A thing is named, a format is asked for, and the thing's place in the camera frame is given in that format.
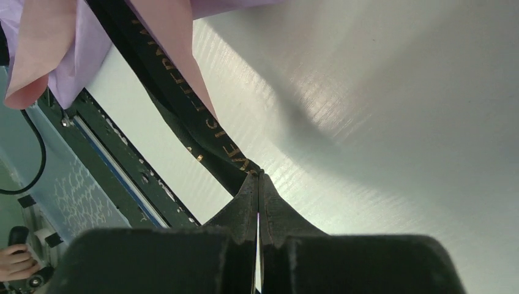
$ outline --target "finger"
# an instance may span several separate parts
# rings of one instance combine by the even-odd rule
[[[24,252],[20,254],[11,254],[6,257],[6,263],[14,264],[18,262],[24,262],[26,260],[29,260],[31,258],[30,252]]]
[[[9,273],[16,273],[17,271],[24,271],[28,268],[31,268],[34,265],[34,259],[30,258],[24,262],[14,263],[9,265]]]
[[[12,273],[9,276],[7,276],[7,278],[9,279],[9,281],[28,279],[33,274],[35,274],[38,270],[40,270],[40,265],[36,264],[33,267],[28,268],[26,270]]]
[[[2,253],[5,255],[10,255],[10,254],[15,253],[16,251],[23,251],[23,252],[27,251],[27,245],[25,245],[25,244],[12,245],[12,246],[5,248],[2,251]]]

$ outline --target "lavender fabric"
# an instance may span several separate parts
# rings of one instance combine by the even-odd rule
[[[111,41],[88,5],[77,0],[76,35],[72,46],[48,76],[48,86],[62,108],[69,108],[80,91],[94,78],[111,47]],[[282,0],[191,0],[193,18],[230,10],[273,4]],[[12,68],[24,0],[2,0],[0,23],[7,38]]]

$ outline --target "white table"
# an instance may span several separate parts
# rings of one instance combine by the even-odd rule
[[[194,51],[223,127],[309,221],[432,235],[469,293],[519,293],[518,12],[289,1],[196,21]],[[201,222],[231,200],[117,50],[88,90]]]

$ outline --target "black cable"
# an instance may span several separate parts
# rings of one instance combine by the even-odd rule
[[[0,194],[4,194],[4,195],[18,195],[18,194],[22,194],[22,193],[27,192],[30,188],[34,187],[34,185],[36,185],[38,180],[42,177],[43,171],[45,170],[45,166],[47,164],[47,150],[45,149],[45,143],[43,142],[42,134],[40,134],[40,132],[38,131],[38,129],[34,125],[33,121],[31,120],[31,118],[27,114],[27,111],[22,110],[21,111],[21,115],[23,115],[23,118],[25,119],[25,121],[27,121],[27,123],[29,124],[29,127],[31,127],[31,130],[34,133],[34,135],[36,136],[36,139],[38,139],[38,143],[40,144],[40,150],[42,152],[42,161],[40,163],[40,169],[38,170],[38,173],[36,174],[34,179],[32,179],[32,181],[26,187],[24,187],[24,188],[22,188],[20,190],[4,190],[4,189],[0,189]]]

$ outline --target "hand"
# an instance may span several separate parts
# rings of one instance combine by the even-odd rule
[[[23,253],[13,254],[17,251],[23,251]],[[0,282],[27,279],[39,269],[40,266],[28,252],[25,244],[17,244],[0,250]]]

